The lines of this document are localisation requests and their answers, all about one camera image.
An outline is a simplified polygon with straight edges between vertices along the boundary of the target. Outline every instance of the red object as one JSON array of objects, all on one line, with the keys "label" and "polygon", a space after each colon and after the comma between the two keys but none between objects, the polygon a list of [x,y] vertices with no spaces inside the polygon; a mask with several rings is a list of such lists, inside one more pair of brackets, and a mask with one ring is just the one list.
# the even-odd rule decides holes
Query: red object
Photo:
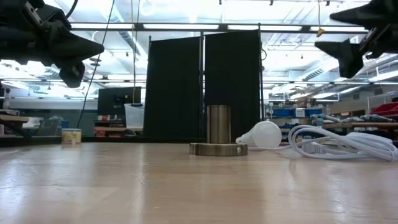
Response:
[{"label": "red object", "polygon": [[371,114],[378,114],[380,116],[390,116],[398,114],[398,103],[389,103],[381,105],[371,111]]}]

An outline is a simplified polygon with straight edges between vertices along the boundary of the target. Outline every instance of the white cable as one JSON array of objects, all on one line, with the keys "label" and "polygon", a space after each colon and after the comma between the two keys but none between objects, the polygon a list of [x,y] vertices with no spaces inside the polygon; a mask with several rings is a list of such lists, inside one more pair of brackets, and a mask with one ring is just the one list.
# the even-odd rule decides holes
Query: white cable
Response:
[{"label": "white cable", "polygon": [[[318,139],[304,140],[297,143],[296,137],[302,132],[322,134],[325,137]],[[289,146],[278,147],[274,149],[290,149],[300,153],[303,156],[315,159],[364,159],[378,158],[385,161],[397,161],[398,150],[392,144],[392,141],[379,136],[363,133],[352,133],[347,136],[339,136],[322,128],[316,128],[309,125],[300,125],[292,128],[287,137]],[[337,141],[340,150],[331,149],[327,145],[322,145],[320,141]]]}]

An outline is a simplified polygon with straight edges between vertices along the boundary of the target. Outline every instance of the computer monitor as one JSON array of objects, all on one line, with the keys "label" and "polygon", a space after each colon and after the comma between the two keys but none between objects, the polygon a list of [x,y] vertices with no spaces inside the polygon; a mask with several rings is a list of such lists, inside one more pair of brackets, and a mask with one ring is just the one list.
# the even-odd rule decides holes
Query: computer monitor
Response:
[{"label": "computer monitor", "polygon": [[98,115],[125,116],[125,103],[141,103],[141,87],[100,89],[97,113]]}]

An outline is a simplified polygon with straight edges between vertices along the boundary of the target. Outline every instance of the round metal base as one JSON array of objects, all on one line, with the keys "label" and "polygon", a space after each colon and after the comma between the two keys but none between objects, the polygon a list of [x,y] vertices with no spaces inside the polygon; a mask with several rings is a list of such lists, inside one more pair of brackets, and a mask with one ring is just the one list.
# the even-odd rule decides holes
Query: round metal base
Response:
[{"label": "round metal base", "polygon": [[197,156],[246,156],[248,145],[191,143],[189,154]]}]

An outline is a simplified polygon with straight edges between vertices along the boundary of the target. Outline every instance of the black partition panel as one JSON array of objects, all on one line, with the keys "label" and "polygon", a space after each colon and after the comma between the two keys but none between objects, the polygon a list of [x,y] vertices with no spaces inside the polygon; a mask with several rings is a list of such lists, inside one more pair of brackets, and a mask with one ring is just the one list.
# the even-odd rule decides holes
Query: black partition panel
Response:
[{"label": "black partition panel", "polygon": [[199,137],[199,54],[199,37],[151,42],[145,100],[145,137]]},{"label": "black partition panel", "polygon": [[205,104],[231,107],[231,137],[260,120],[261,50],[257,30],[205,37]]}]

